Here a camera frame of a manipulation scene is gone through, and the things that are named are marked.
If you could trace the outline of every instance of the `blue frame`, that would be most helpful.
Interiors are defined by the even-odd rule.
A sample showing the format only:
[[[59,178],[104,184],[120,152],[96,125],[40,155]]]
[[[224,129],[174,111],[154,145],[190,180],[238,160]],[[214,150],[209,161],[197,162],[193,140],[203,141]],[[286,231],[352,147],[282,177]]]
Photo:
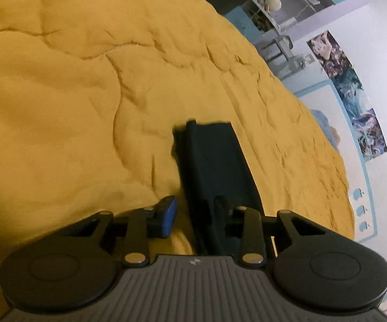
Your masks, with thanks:
[[[344,107],[344,104],[343,104],[341,98],[339,97],[337,89],[335,88],[335,86],[334,86],[334,84],[332,83],[331,80],[326,80],[326,81],[320,82],[320,83],[318,83],[316,85],[313,85],[311,87],[305,88],[305,89],[301,90],[300,92],[295,93],[295,96],[297,98],[301,98],[302,96],[304,96],[306,94],[309,94],[311,92],[317,91],[317,90],[319,90],[319,89],[321,89],[321,88],[323,88],[324,86],[327,86],[327,85],[329,85],[332,88],[332,91],[334,92],[334,95],[337,98],[337,101],[339,103],[339,106],[341,107],[342,113],[344,114],[344,117],[345,117],[345,119],[347,121],[347,124],[350,127],[350,132],[352,132],[352,138],[353,138],[353,141],[355,143],[355,146],[356,146],[356,149],[357,149],[357,153],[359,154],[360,164],[362,165],[362,170],[364,171],[365,183],[367,184],[368,197],[370,199],[370,210],[371,210],[371,213],[372,213],[372,222],[373,222],[373,225],[374,225],[374,233],[371,236],[368,236],[367,238],[364,238],[364,239],[359,241],[359,243],[363,243],[363,242],[368,241],[371,238],[377,236],[377,233],[378,233],[378,231],[377,231],[377,219],[375,217],[374,199],[372,198],[371,183],[370,183],[370,179],[369,179],[369,176],[368,176],[367,167],[365,165],[365,158],[364,158],[364,155],[362,154],[362,151],[360,149],[359,143],[358,143],[357,138],[356,138],[356,132],[353,129],[352,123],[351,123],[349,115],[347,114],[347,111],[346,111],[346,109]]]

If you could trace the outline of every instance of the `anime poster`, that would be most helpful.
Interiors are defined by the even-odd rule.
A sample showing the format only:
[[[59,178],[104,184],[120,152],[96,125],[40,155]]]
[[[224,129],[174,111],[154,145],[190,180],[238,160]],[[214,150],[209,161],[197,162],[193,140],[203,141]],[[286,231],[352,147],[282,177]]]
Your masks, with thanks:
[[[307,44],[337,89],[365,160],[387,152],[383,132],[362,83],[333,36],[326,31]]]

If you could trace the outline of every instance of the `yellow blanket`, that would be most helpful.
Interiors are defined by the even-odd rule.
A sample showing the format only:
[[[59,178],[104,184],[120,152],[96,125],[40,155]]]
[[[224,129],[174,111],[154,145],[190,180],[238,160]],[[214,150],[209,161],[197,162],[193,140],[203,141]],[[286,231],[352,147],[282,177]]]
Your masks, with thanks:
[[[255,48],[204,0],[0,0],[0,263],[99,210],[178,195],[172,129],[231,121],[266,214],[353,237],[342,159]],[[0,290],[0,315],[6,310]]]

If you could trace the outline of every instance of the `gray ribbed panel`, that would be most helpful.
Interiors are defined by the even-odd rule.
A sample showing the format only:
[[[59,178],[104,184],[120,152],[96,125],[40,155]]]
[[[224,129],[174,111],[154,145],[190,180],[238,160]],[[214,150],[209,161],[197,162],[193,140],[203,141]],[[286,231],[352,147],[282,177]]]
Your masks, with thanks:
[[[127,270],[94,304],[66,314],[10,311],[2,322],[385,322],[378,310],[324,316],[286,301],[258,270],[230,257],[161,255],[143,269]]]

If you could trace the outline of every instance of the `folded black fabric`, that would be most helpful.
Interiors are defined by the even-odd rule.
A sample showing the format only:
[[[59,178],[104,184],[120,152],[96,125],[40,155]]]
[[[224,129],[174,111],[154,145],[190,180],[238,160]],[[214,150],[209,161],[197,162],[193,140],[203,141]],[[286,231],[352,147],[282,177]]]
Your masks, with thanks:
[[[224,234],[224,199],[264,214],[261,197],[230,123],[189,121],[174,131],[179,171],[200,255],[235,255],[240,240]]]

